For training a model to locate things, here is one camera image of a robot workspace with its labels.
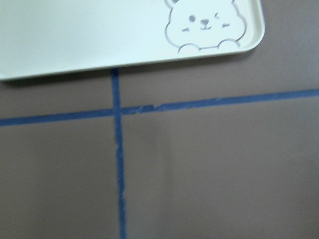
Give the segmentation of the cream bear tray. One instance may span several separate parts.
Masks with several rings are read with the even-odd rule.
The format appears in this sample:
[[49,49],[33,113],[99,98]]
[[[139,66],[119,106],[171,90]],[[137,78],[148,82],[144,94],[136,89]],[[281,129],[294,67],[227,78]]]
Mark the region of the cream bear tray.
[[264,34],[259,0],[3,0],[0,79],[240,54]]

